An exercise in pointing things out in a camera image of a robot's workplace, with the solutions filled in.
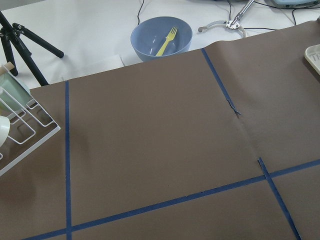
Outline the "blue bowl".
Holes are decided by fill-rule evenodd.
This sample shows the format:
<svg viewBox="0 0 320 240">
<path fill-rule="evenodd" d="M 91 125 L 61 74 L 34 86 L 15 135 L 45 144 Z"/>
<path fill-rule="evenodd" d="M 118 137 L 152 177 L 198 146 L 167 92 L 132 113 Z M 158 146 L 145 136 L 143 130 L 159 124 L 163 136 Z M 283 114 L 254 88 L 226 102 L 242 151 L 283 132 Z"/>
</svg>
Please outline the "blue bowl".
<svg viewBox="0 0 320 240">
<path fill-rule="evenodd" d="M 177 28 L 174 39 L 168 42 L 162 55 L 157 55 L 174 27 Z M 143 62 L 147 62 L 187 52 L 192 37 L 192 28 L 182 19 L 159 16 L 148 19 L 135 27 L 131 33 L 130 42 L 137 56 Z"/>
</svg>

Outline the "yellow plastic fork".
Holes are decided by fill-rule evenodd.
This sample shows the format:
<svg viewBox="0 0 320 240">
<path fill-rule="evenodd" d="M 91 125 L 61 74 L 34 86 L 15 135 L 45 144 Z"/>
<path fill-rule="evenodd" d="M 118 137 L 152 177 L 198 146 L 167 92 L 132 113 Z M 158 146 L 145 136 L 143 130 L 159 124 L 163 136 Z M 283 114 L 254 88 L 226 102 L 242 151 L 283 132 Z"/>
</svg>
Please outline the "yellow plastic fork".
<svg viewBox="0 0 320 240">
<path fill-rule="evenodd" d="M 169 42 L 171 42 L 171 41 L 173 41 L 175 39 L 177 31 L 178 31 L 178 27 L 177 26 L 173 26 L 171 28 L 171 30 L 169 31 L 168 35 L 165 38 L 165 41 L 164 41 L 163 45 L 160 47 L 160 49 L 156 53 L 157 57 L 162 56 L 164 54 Z"/>
</svg>

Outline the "pale green cup in rack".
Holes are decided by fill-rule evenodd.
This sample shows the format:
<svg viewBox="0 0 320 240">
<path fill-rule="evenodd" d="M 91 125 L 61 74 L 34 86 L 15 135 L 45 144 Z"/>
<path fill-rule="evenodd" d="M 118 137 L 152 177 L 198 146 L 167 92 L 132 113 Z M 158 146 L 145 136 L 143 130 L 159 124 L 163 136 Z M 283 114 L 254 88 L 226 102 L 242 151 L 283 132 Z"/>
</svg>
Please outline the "pale green cup in rack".
<svg viewBox="0 0 320 240">
<path fill-rule="evenodd" d="M 0 86 L 23 106 L 32 99 L 30 89 L 23 82 L 16 80 L 16 78 L 8 72 L 0 76 Z M 21 109 L 21 106 L 5 92 L 0 93 L 0 98 L 4 100 L 12 110 L 17 111 Z"/>
</svg>

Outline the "cream bear serving tray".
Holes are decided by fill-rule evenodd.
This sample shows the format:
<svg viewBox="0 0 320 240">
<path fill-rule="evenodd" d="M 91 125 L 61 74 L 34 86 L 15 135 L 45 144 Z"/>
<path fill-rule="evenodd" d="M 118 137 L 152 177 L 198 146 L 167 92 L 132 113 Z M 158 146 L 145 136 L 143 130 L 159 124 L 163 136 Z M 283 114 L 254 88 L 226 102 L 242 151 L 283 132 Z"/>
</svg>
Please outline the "cream bear serving tray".
<svg viewBox="0 0 320 240">
<path fill-rule="evenodd" d="M 304 52 L 304 57 L 320 75 L 320 44 L 307 47 Z"/>
</svg>

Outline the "blue teach pendant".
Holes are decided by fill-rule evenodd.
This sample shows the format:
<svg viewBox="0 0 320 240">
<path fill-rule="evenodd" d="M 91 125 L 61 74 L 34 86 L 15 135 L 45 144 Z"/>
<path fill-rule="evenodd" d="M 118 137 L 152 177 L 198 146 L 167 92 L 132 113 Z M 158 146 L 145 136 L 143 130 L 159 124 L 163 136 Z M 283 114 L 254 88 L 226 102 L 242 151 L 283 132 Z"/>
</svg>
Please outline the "blue teach pendant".
<svg viewBox="0 0 320 240">
<path fill-rule="evenodd" d="M 315 6 L 319 0 L 271 0 L 278 9 L 295 9 Z"/>
</svg>

